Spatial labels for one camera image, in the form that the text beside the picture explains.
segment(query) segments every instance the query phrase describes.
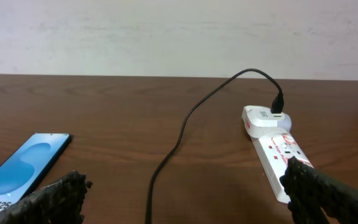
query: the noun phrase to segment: white plastic casing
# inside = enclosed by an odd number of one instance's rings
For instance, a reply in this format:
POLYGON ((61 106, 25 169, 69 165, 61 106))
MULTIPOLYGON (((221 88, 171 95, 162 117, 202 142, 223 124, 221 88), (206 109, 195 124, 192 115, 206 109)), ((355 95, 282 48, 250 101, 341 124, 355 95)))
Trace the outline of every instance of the white plastic casing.
POLYGON ((287 169, 288 160, 295 156, 299 161, 313 167, 289 133, 289 115, 272 114, 270 108, 263 106, 245 106, 242 119, 277 200, 288 203, 290 198, 280 183, 280 177, 287 169))

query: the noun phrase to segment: power cord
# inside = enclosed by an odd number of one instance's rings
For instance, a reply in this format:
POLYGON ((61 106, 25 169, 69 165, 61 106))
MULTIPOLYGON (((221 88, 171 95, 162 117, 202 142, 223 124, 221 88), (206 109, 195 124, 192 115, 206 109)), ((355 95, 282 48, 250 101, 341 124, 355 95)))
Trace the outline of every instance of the power cord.
POLYGON ((229 82, 233 81, 235 78, 237 78, 238 76, 246 73, 246 72, 256 72, 259 73, 261 75, 263 75, 264 77, 266 77, 268 80, 270 80, 277 88, 278 88, 278 95, 277 97, 273 100, 273 104, 272 104, 272 108, 271 108, 271 112, 272 113, 281 113, 284 107, 284 99, 283 99, 283 92, 281 90, 280 85, 278 85, 278 83, 269 75, 267 75, 266 73, 262 72, 261 70, 255 69, 255 68, 248 68, 245 69, 237 74, 235 74, 233 77, 229 78, 227 81, 225 81, 222 85, 218 86, 215 90, 213 90, 211 93, 209 93, 208 95, 206 95, 206 97, 204 97, 202 100, 200 100, 200 102, 198 102, 186 115, 185 120, 183 121, 183 124, 181 126, 180 129, 180 134, 179 134, 179 138, 177 143, 175 144, 175 146, 173 147, 173 149, 165 156, 165 158, 161 161, 160 165, 158 165, 158 167, 156 168, 156 170, 153 173, 153 176, 150 180, 150 185, 149 185, 149 192, 147 194, 147 204, 146 204, 146 217, 145 217, 145 224, 151 224, 152 223, 152 199, 153 199, 153 187, 154 187, 154 182, 158 176, 158 174, 160 173, 160 171, 162 170, 162 168, 164 167, 164 165, 168 162, 169 158, 172 157, 172 155, 175 153, 175 151, 178 149, 178 146, 180 145, 181 139, 183 137, 183 132, 185 131, 185 126, 186 126, 186 122, 187 119, 190 117, 190 115, 194 112, 195 109, 197 109, 197 107, 199 107, 199 105, 203 104, 209 97, 211 97, 213 94, 215 94, 217 91, 219 91, 221 88, 223 88, 225 85, 227 85, 229 82))

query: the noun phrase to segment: black plug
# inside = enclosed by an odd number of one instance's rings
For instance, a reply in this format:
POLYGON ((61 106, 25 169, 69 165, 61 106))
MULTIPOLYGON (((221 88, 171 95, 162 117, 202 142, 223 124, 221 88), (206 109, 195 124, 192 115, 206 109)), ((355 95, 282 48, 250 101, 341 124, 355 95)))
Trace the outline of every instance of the black plug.
POLYGON ((272 112, 272 114, 281 113, 283 111, 283 107, 284 107, 283 93, 279 93, 276 96, 276 99, 273 100, 272 108, 270 109, 270 112, 272 112))

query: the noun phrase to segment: wood grain surface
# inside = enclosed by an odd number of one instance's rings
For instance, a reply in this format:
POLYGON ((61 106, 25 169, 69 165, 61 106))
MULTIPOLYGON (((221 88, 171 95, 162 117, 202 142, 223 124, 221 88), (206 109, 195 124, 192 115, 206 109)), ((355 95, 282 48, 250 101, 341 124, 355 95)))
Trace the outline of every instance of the wood grain surface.
MULTIPOLYGON (((188 110, 223 81, 0 75, 0 165, 35 132, 70 133, 41 185, 86 172, 85 223, 143 223, 152 172, 188 110)), ((358 189, 358 82, 278 82, 312 164, 358 189)), ((243 106, 270 106, 276 94, 267 80, 234 80, 193 113, 156 181, 153 223, 292 223, 241 120, 243 106)))

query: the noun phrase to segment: white wall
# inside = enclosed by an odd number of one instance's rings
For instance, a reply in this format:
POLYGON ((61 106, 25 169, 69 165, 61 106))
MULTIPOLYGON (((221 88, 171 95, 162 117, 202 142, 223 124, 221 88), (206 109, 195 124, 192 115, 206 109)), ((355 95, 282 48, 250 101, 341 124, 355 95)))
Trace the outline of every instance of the white wall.
POLYGON ((0 73, 358 80, 356 0, 0 0, 0 73))

